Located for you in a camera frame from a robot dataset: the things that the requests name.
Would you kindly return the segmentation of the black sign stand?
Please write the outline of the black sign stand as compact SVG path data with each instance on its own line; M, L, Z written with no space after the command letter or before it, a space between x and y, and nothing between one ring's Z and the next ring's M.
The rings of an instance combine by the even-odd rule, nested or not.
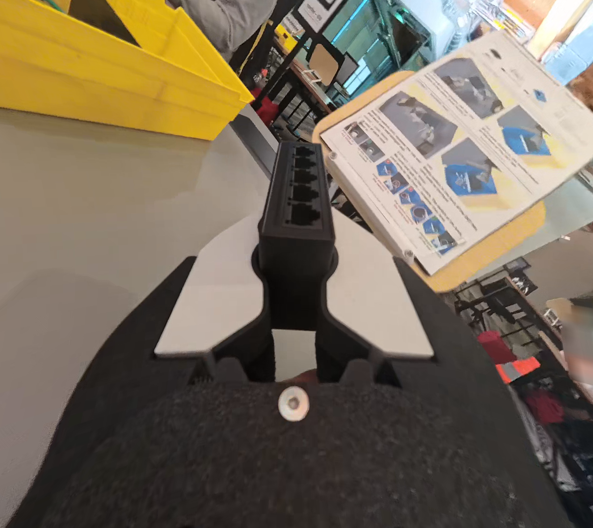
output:
M303 73L307 68L307 53L312 45L317 42L328 42L321 39L310 43L307 41L304 32L301 32L300 36L294 36L282 25L274 31L272 48L277 52L280 61L250 104L267 126L273 127L278 117L295 98L300 99L301 104L307 107L305 115L312 115L315 123L338 108L329 95L335 82L330 87L325 87L312 82L307 74Z

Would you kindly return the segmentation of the wooden back chair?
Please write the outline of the wooden back chair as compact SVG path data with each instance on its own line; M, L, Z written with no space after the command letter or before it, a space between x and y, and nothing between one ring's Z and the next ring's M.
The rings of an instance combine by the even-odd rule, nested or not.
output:
M303 73L312 82L330 87L344 62L345 55L332 44L317 42L307 53L307 68Z

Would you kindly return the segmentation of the yellow plastic bin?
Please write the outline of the yellow plastic bin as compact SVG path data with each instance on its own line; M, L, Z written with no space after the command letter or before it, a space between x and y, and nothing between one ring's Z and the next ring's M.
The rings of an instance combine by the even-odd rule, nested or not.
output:
M166 0L1 0L1 107L212 140L253 96Z

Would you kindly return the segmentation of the orange reflective barrier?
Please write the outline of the orange reflective barrier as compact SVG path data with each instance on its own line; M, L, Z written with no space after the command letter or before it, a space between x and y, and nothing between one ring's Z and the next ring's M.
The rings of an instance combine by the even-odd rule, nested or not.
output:
M541 364L536 357L530 357L523 360L496 364L495 367L503 383L508 385L519 378L538 370L541 367Z

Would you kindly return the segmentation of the printed instruction sheet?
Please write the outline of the printed instruction sheet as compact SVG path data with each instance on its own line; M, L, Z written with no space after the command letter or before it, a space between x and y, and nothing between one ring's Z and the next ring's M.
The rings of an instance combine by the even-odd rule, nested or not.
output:
M434 275L592 161L592 112L495 31L321 137Z

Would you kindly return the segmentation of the black network switch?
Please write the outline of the black network switch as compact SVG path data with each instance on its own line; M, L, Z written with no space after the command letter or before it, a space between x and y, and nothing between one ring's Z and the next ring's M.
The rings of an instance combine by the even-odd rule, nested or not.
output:
M320 144L281 142L258 225L257 259L273 329L315 331L336 257Z

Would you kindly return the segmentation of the white sheet holder ledge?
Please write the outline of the white sheet holder ledge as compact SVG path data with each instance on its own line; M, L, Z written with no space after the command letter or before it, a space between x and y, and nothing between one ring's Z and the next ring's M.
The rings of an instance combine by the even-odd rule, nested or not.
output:
M413 245L396 223L386 215L361 177L345 161L343 155L328 149L324 144L322 149L328 173L377 240L394 257L400 257L407 265L413 265L416 256Z

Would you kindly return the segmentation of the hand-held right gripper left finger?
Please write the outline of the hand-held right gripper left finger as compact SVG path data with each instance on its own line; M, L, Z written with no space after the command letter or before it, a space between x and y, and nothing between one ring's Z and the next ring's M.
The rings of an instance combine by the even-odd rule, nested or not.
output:
M222 360L234 358L250 381L275 380L267 285L253 264L261 214L249 214L201 249L155 357L200 360L212 376Z

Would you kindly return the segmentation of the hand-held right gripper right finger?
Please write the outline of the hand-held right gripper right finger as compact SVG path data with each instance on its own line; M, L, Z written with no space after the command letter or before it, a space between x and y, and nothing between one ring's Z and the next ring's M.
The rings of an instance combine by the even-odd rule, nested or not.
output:
M395 381L394 361L429 362L435 352L392 254L331 209L335 232L316 330L320 381L339 381L362 360L374 381Z

